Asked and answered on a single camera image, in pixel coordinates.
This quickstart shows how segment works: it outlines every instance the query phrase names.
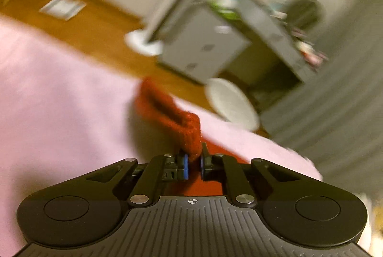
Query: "red knitted fabric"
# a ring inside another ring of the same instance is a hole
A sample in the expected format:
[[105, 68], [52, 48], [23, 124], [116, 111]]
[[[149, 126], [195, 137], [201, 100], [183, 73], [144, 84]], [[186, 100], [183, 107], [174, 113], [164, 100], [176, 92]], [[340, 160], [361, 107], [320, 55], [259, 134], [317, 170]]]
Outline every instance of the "red knitted fabric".
[[146, 120], [169, 133], [179, 148], [189, 156], [189, 180], [177, 184], [175, 193], [183, 195], [222, 195], [218, 182], [203, 182], [198, 172], [198, 157], [202, 152], [202, 142], [206, 142], [210, 154], [224, 153], [236, 157], [238, 162], [246, 163], [235, 154], [201, 137], [200, 119], [191, 112], [181, 110], [173, 98], [160, 90], [150, 78], [145, 78], [135, 99], [137, 112]]

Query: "pink blanket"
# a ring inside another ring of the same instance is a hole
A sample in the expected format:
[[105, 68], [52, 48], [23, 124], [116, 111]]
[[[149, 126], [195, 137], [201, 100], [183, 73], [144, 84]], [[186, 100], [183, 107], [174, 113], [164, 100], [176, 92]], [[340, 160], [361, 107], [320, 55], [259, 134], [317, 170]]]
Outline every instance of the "pink blanket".
[[[32, 192], [127, 157], [147, 162], [171, 150], [169, 139], [131, 110], [138, 83], [39, 31], [0, 18], [1, 257], [25, 245], [16, 210]], [[297, 153], [177, 102], [200, 116], [204, 136], [228, 150], [321, 180]]]

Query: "silver screw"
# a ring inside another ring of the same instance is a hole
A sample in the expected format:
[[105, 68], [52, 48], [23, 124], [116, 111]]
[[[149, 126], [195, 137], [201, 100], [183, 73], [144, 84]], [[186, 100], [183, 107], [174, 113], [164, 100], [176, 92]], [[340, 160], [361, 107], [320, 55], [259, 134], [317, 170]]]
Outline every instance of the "silver screw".
[[236, 197], [237, 202], [242, 203], [242, 204], [251, 204], [254, 202], [254, 197], [249, 194], [240, 194], [239, 196]]
[[145, 204], [149, 201], [149, 198], [143, 194], [136, 194], [130, 198], [130, 201], [134, 204]]

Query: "gray curtain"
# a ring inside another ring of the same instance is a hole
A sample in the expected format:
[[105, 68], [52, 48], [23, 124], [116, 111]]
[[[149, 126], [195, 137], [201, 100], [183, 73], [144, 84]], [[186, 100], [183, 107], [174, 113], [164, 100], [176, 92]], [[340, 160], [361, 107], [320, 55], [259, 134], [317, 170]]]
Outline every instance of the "gray curtain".
[[311, 159], [324, 180], [383, 192], [383, 0], [359, 0], [316, 48], [331, 60], [263, 113], [272, 139]]

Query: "white lamp base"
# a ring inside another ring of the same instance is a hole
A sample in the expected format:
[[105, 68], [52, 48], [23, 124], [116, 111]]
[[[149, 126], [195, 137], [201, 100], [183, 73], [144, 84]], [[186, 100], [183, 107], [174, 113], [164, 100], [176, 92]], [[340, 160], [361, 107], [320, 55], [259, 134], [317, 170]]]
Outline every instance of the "white lamp base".
[[144, 56], [157, 56], [162, 54], [163, 43], [162, 41], [155, 41], [152, 43], [146, 42], [145, 30], [134, 30], [129, 32], [124, 37], [126, 45], [133, 51]]

